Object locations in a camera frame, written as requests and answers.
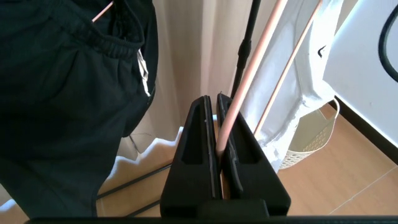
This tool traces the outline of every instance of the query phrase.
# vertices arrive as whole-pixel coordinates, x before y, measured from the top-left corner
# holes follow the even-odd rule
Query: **black baseboard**
[[[340,114],[350,122],[359,132],[368,138],[376,147],[380,149],[388,158],[398,164],[398,148],[377,132],[368,122],[362,119],[351,108],[344,104],[339,98],[336,98],[340,104]]]

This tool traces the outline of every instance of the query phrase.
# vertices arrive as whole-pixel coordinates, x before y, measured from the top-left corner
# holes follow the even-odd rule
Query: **white basket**
[[[326,119],[320,110],[300,118],[292,143],[290,143],[280,169],[291,167],[326,145],[340,111],[337,100],[334,99],[334,102],[336,103],[336,115],[333,118]]]

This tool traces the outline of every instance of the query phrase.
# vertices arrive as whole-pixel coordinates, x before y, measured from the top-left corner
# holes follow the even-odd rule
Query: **hanging clothes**
[[[287,3],[241,108],[252,131],[317,3],[318,0]],[[343,0],[322,1],[260,135],[256,136],[276,172],[286,156],[300,118],[319,109],[335,95],[330,85],[323,81],[323,72],[342,3]]]
[[[0,3],[0,183],[30,218],[96,216],[120,140],[154,97],[152,1],[115,0],[93,24],[108,3]]]

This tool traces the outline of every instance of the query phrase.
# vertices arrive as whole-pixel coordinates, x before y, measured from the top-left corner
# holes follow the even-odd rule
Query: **drawstring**
[[[148,81],[147,64],[145,63],[144,57],[141,54],[141,49],[139,49],[137,52],[137,59],[138,59],[139,72],[141,73],[142,84],[144,85],[145,93],[147,94],[148,97],[150,97],[150,93],[148,92],[148,84],[147,84]]]

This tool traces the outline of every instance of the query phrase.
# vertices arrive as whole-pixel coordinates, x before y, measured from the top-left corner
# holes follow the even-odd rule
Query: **elastic waistband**
[[[118,7],[123,26],[130,34],[126,36],[126,40],[102,34],[83,10],[73,2],[67,0],[35,0],[33,2],[72,36],[111,58],[136,57],[138,49],[144,44],[143,29],[125,0],[114,0],[114,5]]]

